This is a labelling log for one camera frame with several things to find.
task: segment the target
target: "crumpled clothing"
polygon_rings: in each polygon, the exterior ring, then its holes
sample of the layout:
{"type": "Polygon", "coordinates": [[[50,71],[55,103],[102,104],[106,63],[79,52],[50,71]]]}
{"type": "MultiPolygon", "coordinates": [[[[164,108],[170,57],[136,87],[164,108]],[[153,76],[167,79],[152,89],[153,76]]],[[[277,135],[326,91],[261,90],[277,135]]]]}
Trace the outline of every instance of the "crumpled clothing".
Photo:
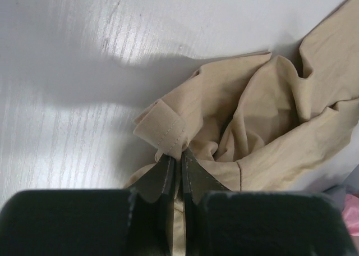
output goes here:
{"type": "MultiPolygon", "coordinates": [[[[230,190],[289,188],[343,149],[358,123],[358,19],[359,0],[349,0],[310,32],[300,75],[270,53],[203,65],[135,120],[135,135],[158,149],[156,161],[190,148],[230,190]]],[[[180,215],[179,204],[176,225],[180,215]]],[[[175,255],[184,252],[179,240],[175,255]]]]}

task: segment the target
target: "pink object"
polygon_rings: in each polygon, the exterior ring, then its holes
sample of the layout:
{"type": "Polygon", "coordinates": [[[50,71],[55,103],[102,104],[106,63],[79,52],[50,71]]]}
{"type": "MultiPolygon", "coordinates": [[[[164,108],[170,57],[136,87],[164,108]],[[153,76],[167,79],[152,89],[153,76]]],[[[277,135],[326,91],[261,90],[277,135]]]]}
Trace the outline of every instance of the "pink object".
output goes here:
{"type": "Polygon", "coordinates": [[[359,198],[346,195],[342,217],[350,235],[359,236],[359,198]]]}

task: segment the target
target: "folded fabric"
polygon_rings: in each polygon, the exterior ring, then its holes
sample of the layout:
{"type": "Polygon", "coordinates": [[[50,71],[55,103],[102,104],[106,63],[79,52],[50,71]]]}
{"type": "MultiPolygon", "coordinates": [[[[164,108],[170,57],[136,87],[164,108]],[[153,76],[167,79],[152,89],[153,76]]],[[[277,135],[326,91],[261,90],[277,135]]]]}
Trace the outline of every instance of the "folded fabric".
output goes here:
{"type": "Polygon", "coordinates": [[[306,36],[301,75],[270,53],[202,66],[147,108],[134,133],[158,149],[156,161],[189,147],[231,190],[288,188],[350,142],[359,119],[358,19],[359,0],[349,0],[306,36]]]}

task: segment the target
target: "khaki garment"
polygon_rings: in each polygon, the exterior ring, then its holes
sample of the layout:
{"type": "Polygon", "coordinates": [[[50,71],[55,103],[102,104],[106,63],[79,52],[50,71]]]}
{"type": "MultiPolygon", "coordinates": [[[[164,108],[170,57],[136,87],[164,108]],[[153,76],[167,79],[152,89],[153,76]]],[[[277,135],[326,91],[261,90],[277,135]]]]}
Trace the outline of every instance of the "khaki garment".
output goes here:
{"type": "MultiPolygon", "coordinates": [[[[358,122],[359,0],[316,27],[300,55],[302,76],[270,53],[204,65],[146,109],[134,133],[158,149],[156,161],[189,147],[231,190],[284,190],[344,148],[358,122]]],[[[175,255],[184,255],[181,212],[176,203],[175,255]]]]}

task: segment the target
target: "white surface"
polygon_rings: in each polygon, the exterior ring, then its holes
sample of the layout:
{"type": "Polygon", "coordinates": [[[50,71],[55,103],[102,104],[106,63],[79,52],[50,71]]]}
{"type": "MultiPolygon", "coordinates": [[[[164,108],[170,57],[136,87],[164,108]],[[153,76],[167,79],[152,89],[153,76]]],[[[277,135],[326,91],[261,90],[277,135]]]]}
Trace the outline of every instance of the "white surface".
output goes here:
{"type": "MultiPolygon", "coordinates": [[[[0,205],[25,188],[121,187],[153,161],[132,119],[194,59],[293,57],[343,1],[0,0],[0,205]]],[[[349,172],[358,140],[316,175],[349,172]]]]}

